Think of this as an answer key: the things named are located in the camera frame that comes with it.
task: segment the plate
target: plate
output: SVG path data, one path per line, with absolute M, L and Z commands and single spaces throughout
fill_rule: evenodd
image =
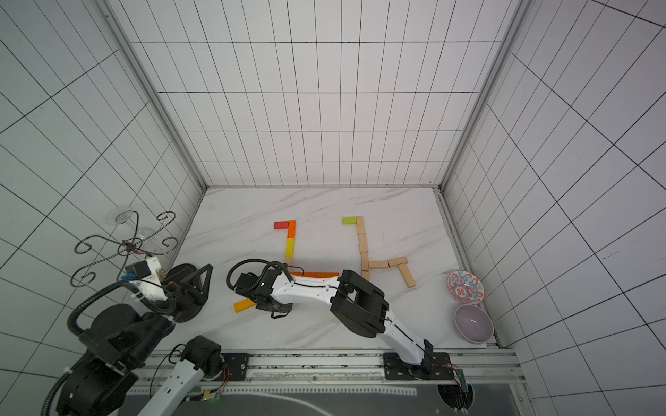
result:
M 464 270 L 451 272 L 446 279 L 446 286 L 451 295 L 463 304 L 478 305 L 486 296 L 481 281 Z

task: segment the purple bowl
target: purple bowl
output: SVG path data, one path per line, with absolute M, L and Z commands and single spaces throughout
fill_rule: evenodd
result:
M 460 305 L 456 309 L 456 328 L 466 340 L 486 343 L 493 337 L 493 321 L 483 309 L 475 305 Z

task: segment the white tiled wall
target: white tiled wall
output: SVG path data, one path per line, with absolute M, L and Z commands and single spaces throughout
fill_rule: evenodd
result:
M 0 3 L 0 413 L 35 415 L 63 369 L 85 348 L 65 321 L 91 288 L 69 276 L 108 254 L 76 255 L 91 234 L 128 238 L 106 215 L 130 205 L 141 224 L 177 217 L 164 237 L 182 237 L 200 190 L 88 0 Z M 121 263 L 92 268 L 92 288 Z M 121 302 L 116 291 L 86 310 Z
M 535 2 L 446 184 L 545 415 L 666 394 L 666 7 L 604 3 Z
M 518 0 L 110 0 L 212 185 L 439 184 Z

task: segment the beige wooden block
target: beige wooden block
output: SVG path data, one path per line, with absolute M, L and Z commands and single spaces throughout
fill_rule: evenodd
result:
M 405 279 L 405 283 L 407 283 L 408 288 L 413 288 L 416 286 L 416 280 L 414 280 L 414 276 L 412 276 L 409 267 L 407 267 L 405 263 L 398 264 L 398 269 L 402 274 L 402 278 Z
M 388 269 L 388 262 L 383 261 L 383 262 L 373 262 L 369 261 L 368 262 L 368 267 L 371 269 Z
M 388 267 L 396 267 L 398 264 L 407 264 L 407 257 L 394 258 L 388 261 Z
M 357 234 L 366 233 L 366 224 L 363 221 L 363 217 L 356 217 L 356 233 Z
M 361 270 L 365 272 L 370 271 L 370 261 L 368 260 L 368 253 L 361 253 Z
M 358 251 L 361 252 L 361 254 L 368 252 L 368 240 L 366 239 L 365 234 L 358 235 Z

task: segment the wrought iron holder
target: wrought iron holder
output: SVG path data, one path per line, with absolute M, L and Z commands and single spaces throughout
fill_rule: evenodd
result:
M 178 247 L 178 239 L 173 237 L 173 236 L 169 236 L 169 237 L 165 238 L 164 240 L 162 240 L 162 245 L 164 247 L 167 247 L 167 248 L 171 247 L 170 244 L 167 244 L 167 241 L 168 240 L 174 240 L 174 242 L 171 243 L 171 244 L 173 244 L 173 247 L 171 247 L 168 251 L 165 251 L 165 252 L 162 252 L 162 253 L 154 253 L 154 252 L 150 252 L 148 250 L 144 250 L 144 249 L 141 248 L 144 241 L 149 240 L 155 234 L 159 233 L 161 230 L 164 230 L 166 228 L 166 226 L 171 224 L 173 222 L 173 220 L 176 219 L 176 213 L 175 212 L 173 212 L 173 211 L 164 211 L 161 214 L 158 214 L 155 217 L 156 220 L 158 220 L 161 223 L 162 221 L 168 219 L 168 222 L 166 224 L 162 224 L 162 226 L 157 231 L 153 232 L 150 236 L 143 237 L 143 238 L 137 237 L 137 233 L 139 232 L 139 213 L 137 211 L 128 210 L 128 211 L 125 211 L 125 212 L 121 212 L 117 216 L 117 218 L 122 218 L 122 220 L 117 222 L 117 224 L 118 225 L 124 224 L 127 220 L 129 220 L 131 218 L 132 214 L 137 215 L 137 222 L 136 222 L 136 226 L 134 228 L 134 236 L 132 238 L 130 238 L 128 240 L 121 240 L 121 241 L 118 242 L 118 241 L 116 241 L 112 238 L 102 237 L 102 236 L 99 236 L 99 235 L 95 234 L 95 235 L 92 235 L 92 236 L 88 236 L 88 237 L 79 241 L 79 243 L 74 247 L 74 253 L 76 253 L 76 254 L 85 254 L 85 253 L 87 253 L 87 252 L 89 252 L 90 250 L 93 249 L 93 246 L 91 244 L 87 243 L 87 241 L 90 240 L 91 238 L 100 238 L 100 239 L 105 240 L 107 242 L 117 244 L 118 248 L 116 249 L 115 254 L 112 254 L 111 256 L 103 258 L 102 260 L 97 260 L 96 262 L 92 262 L 90 264 L 87 264 L 87 265 L 79 268 L 69 278 L 69 284 L 70 285 L 72 285 L 75 288 L 80 288 L 80 287 L 89 285 L 95 279 L 95 276 L 97 275 L 95 272 L 88 271 L 86 274 L 84 274 L 80 278 L 77 277 L 77 274 L 79 274 L 79 272 L 81 270 L 90 268 L 91 266 L 94 266 L 95 264 L 98 264 L 98 263 L 101 263 L 101 262 L 106 262 L 107 260 L 110 260 L 110 259 L 112 259 L 116 256 L 125 257 L 125 260 L 123 261 L 123 265 L 121 266 L 121 269 L 118 271 L 118 274 L 116 275 L 116 281 L 117 281 L 117 280 L 120 279 L 120 276 L 121 276 L 121 274 L 122 274 L 122 272 L 125 268 L 125 265 L 127 264 L 127 258 L 131 254 L 140 254 L 140 255 L 141 254 L 148 254 L 150 256 L 161 256 L 163 254 L 171 253 L 173 250 L 176 249 L 176 247 Z M 81 246 L 85 246 L 85 249 L 83 251 L 79 251 Z

